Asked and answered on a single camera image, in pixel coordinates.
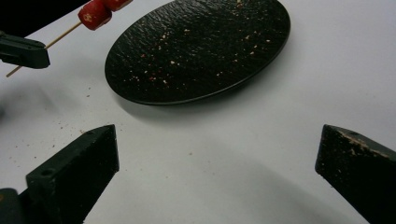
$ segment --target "round black plate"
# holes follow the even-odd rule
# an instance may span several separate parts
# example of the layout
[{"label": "round black plate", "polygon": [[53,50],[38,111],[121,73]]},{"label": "round black plate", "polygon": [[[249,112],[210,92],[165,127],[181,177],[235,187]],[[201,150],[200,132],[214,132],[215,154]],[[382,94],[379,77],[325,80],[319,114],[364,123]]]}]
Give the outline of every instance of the round black plate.
[{"label": "round black plate", "polygon": [[290,17],[276,0],[176,0],[117,39],[106,80],[143,105],[212,96],[258,74],[283,49]]}]

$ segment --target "oval dark plate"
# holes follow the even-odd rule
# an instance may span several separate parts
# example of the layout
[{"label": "oval dark plate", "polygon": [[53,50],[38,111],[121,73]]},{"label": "oval dark plate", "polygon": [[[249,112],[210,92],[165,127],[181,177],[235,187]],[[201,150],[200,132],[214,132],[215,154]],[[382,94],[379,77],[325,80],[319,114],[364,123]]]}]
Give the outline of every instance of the oval dark plate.
[{"label": "oval dark plate", "polygon": [[116,94],[143,105],[203,99],[258,74],[289,33],[288,11],[276,0],[176,0],[117,39],[106,80]]}]

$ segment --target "table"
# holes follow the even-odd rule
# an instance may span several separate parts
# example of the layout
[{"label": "table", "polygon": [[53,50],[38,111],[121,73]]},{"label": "table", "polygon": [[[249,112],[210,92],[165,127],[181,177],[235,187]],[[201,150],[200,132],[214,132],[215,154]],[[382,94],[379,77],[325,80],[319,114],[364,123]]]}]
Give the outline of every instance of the table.
[{"label": "table", "polygon": [[[106,56],[132,23],[169,0],[134,0],[96,31],[79,26],[46,69],[0,63],[0,188],[82,133],[115,124],[116,173],[85,223],[367,221],[315,172],[331,124],[396,148],[396,2],[280,1],[291,32],[247,85],[184,105],[139,105],[105,78]],[[28,38],[49,43],[79,9]]]}]

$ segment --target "wooden skewer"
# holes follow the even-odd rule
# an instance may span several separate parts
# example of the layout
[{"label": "wooden skewer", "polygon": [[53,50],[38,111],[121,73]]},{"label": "wooden skewer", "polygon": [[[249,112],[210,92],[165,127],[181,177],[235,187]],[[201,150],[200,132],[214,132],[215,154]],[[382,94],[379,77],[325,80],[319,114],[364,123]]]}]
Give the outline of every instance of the wooden skewer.
[{"label": "wooden skewer", "polygon": [[[56,39],[52,40],[44,49],[49,49],[52,45],[54,45],[56,42],[58,42],[60,39],[64,38],[66,35],[68,35],[70,32],[72,32],[74,29],[79,27],[81,25],[81,21],[79,21],[76,25],[72,26],[70,29],[68,29],[66,32],[58,36]],[[9,72],[6,77],[12,76],[12,74],[16,73],[18,70],[20,70],[22,66],[18,66],[14,68],[11,72]]]}]

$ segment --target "white surface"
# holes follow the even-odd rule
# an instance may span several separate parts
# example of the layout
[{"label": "white surface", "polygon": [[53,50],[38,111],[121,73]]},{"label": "white surface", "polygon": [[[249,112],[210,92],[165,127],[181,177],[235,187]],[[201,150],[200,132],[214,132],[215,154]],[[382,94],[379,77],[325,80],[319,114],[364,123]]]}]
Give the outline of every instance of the white surface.
[{"label": "white surface", "polygon": [[[51,66],[0,64],[0,188],[81,132],[117,128],[120,171],[87,224],[367,223],[315,172],[323,124],[396,148],[396,1],[283,0],[290,39],[244,88],[201,102],[147,106],[117,96],[106,56],[167,0],[134,0],[97,31],[49,49]],[[28,36],[49,43],[78,10]]]}]

